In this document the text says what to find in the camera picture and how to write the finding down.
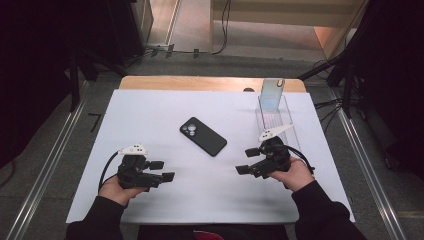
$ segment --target metal rail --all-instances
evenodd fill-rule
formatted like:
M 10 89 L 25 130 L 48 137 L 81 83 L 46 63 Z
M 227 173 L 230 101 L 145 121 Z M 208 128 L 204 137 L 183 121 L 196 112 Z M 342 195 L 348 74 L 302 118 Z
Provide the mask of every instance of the metal rail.
M 169 41 L 171 41 L 171 35 L 172 35 L 172 32 L 174 31 L 175 22 L 177 19 L 178 10 L 180 9 L 180 5 L 181 5 L 181 0 L 177 0 L 175 3 L 174 11 L 172 12 L 171 23 L 169 24 L 168 32 L 166 34 L 166 39 L 165 39 L 166 45 L 169 45 Z
M 22 204 L 21 210 L 19 211 L 19 214 L 16 217 L 15 222 L 6 239 L 17 240 L 23 238 L 28 225 L 31 222 L 31 219 L 34 216 L 35 211 L 41 201 L 41 198 L 43 197 L 47 185 L 49 184 L 51 176 L 53 175 L 54 170 L 60 160 L 60 157 L 62 156 L 69 137 L 71 136 L 72 131 L 78 121 L 81 111 L 85 105 L 87 95 L 86 93 L 90 86 L 91 85 L 87 81 L 84 81 L 82 84 L 82 99 L 74 112 L 69 113 L 68 118 L 66 119 L 65 124 L 63 125 L 63 128 L 60 131 L 59 136 L 56 139 L 56 142 L 53 145 L 53 148 L 50 151 L 50 154 L 37 177 L 37 180 L 35 181 L 31 191 Z
M 337 89 L 330 88 L 330 94 L 333 99 L 340 98 Z M 374 171 L 361 140 L 359 139 L 353 121 L 348 119 L 344 111 L 339 111 L 338 114 L 391 239 L 407 239 L 396 213 L 392 208 L 390 200 L 378 179 L 377 173 Z

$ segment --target black smartphone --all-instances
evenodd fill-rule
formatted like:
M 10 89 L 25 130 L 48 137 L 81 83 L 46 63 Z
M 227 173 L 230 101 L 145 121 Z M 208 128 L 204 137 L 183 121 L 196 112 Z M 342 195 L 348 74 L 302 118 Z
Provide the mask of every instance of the black smartphone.
M 212 157 L 227 145 L 225 138 L 195 117 L 181 125 L 180 132 Z

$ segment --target black jacket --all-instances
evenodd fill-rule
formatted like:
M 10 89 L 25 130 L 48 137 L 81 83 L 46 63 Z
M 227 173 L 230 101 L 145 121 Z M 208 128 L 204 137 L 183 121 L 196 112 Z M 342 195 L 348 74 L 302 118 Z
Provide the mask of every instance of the black jacket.
M 349 211 L 339 203 L 333 202 L 314 181 L 292 194 L 298 211 L 299 220 L 295 230 L 298 240 L 302 239 L 366 239 L 349 220 Z M 120 219 L 124 207 L 107 198 L 96 197 L 93 206 L 83 221 L 69 224 L 66 237 L 74 239 L 123 239 L 120 231 Z M 196 229 L 218 233 L 225 240 L 246 239 L 288 239 L 283 226 L 250 226 L 250 225 L 210 225 Z M 195 227 L 140 227 L 149 234 L 143 239 L 187 239 L 194 240 L 191 232 Z

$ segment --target black sleeve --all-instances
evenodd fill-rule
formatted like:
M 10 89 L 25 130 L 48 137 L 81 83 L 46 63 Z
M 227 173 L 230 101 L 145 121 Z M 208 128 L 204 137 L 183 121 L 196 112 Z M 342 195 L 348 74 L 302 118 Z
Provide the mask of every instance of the black sleeve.
M 302 239 L 366 239 L 349 220 L 350 213 L 339 202 L 333 202 L 317 181 L 293 193 L 299 220 L 295 231 Z
M 123 239 L 120 223 L 124 206 L 97 196 L 84 220 L 68 225 L 66 239 Z

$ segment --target black cable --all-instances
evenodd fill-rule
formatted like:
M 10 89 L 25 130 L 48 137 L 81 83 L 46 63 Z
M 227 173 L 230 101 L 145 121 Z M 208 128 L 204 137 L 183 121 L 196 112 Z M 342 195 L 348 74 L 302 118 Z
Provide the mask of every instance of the black cable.
M 337 108 L 339 108 L 341 105 L 336 106 L 333 110 L 331 110 L 329 113 L 327 113 L 323 118 L 321 118 L 319 121 L 322 123 L 327 117 L 329 117 L 334 111 L 336 111 Z
M 136 63 L 138 60 L 140 60 L 141 58 L 143 58 L 143 57 L 145 57 L 145 56 L 147 56 L 147 55 L 150 55 L 150 54 L 152 54 L 153 53 L 153 51 L 148 51 L 148 52 L 145 52 L 143 55 L 141 55 L 141 56 L 137 56 L 137 57 L 134 57 L 134 58 L 132 58 L 132 59 L 129 59 L 129 60 L 126 60 L 125 61 L 125 64 L 127 64 L 128 62 L 130 62 L 130 63 L 128 63 L 128 65 L 127 66 L 125 66 L 125 68 L 129 68 L 129 67 L 131 67 L 134 63 Z M 97 70 L 98 72 L 101 72 L 101 73 L 104 73 L 104 72 L 111 72 L 112 70 L 110 70 L 110 69 L 105 69 L 105 68 L 100 68 L 100 69 L 98 69 Z
M 103 178 L 105 177 L 105 174 L 106 174 L 106 171 L 107 171 L 107 169 L 108 169 L 108 167 L 109 167 L 109 165 L 110 165 L 110 163 L 112 162 L 112 160 L 116 157 L 116 155 L 118 155 L 118 151 L 116 151 L 110 158 L 109 158 L 109 160 L 107 161 L 107 163 L 106 163 L 106 165 L 105 165 L 105 167 L 103 168 L 103 172 L 102 172 L 102 176 L 100 177 L 100 181 L 99 181 L 99 189 L 98 189 L 98 191 L 100 192 L 100 188 L 102 188 L 102 186 L 103 186 Z
M 332 112 L 333 112 L 333 115 L 331 116 L 330 120 L 328 120 L 328 122 L 327 122 L 327 126 L 325 126 L 324 134 L 327 132 L 328 126 L 330 125 L 330 123 L 331 123 L 331 121 L 333 120 L 334 116 L 336 116 L 337 112 L 338 112 L 340 109 L 342 109 L 342 105 L 337 106 L 337 107 L 336 107 L 336 108 L 332 111 Z
M 333 105 L 333 104 L 337 104 L 337 103 L 341 104 L 343 102 L 342 100 L 343 99 L 341 99 L 341 98 L 336 98 L 336 99 L 333 99 L 333 100 L 330 100 L 330 101 L 327 101 L 327 102 L 315 103 L 314 107 L 315 107 L 315 109 L 320 109 L 320 108 L 323 108 L 323 107 L 326 107 L 326 106 L 329 106 L 329 105 Z
M 315 62 L 314 63 L 314 65 L 312 66 L 312 69 L 315 69 L 315 66 L 318 64 L 318 63 L 320 63 L 320 62 L 325 62 L 325 63 L 327 63 L 327 60 L 326 59 L 323 59 L 323 60 L 319 60 L 319 61 L 317 61 L 317 62 Z M 324 70 L 327 74 L 330 74 L 330 72 L 327 70 L 327 69 L 325 69 Z M 323 80 L 327 80 L 327 78 L 325 78 L 325 77 L 321 77 L 320 75 L 318 75 L 318 74 L 315 74 L 315 76 L 317 76 L 317 77 L 319 77 L 319 78 L 321 78 L 321 79 L 323 79 Z
M 15 162 L 11 161 L 10 164 L 12 166 L 12 170 L 10 171 L 9 176 L 7 176 L 7 178 L 2 183 L 0 183 L 0 188 L 4 187 L 10 181 L 10 179 L 12 179 L 13 175 L 15 174 L 15 169 L 16 169 Z
M 225 28 L 224 28 L 224 15 L 225 15 L 225 9 L 227 9 L 228 6 L 228 11 L 227 11 L 227 20 L 226 20 L 226 24 L 225 24 Z M 222 32 L 224 33 L 224 43 L 222 44 L 222 47 L 219 51 L 214 52 L 212 54 L 219 54 L 222 51 L 224 51 L 224 49 L 227 47 L 227 39 L 228 39 L 228 19 L 230 19 L 230 10 L 231 10 L 231 0 L 228 0 L 227 3 L 225 4 L 224 10 L 222 12 L 222 17 L 221 17 L 221 26 L 222 26 Z
M 307 167 L 308 167 L 308 169 L 309 169 L 309 172 L 311 172 L 311 174 L 314 174 L 314 170 L 315 170 L 315 168 L 314 168 L 314 167 L 312 167 L 312 166 L 311 166 L 311 164 L 309 164 L 308 159 L 306 159 L 306 157 L 305 157 L 305 155 L 303 155 L 303 153 L 301 153 L 301 152 L 300 152 L 299 150 L 297 150 L 296 148 L 293 148 L 293 147 L 290 147 L 290 146 L 287 146 L 287 145 L 285 145 L 285 147 L 286 147 L 288 150 L 292 151 L 294 154 L 296 154 L 298 157 L 300 157 L 303 161 L 305 161 L 306 166 L 307 166 Z

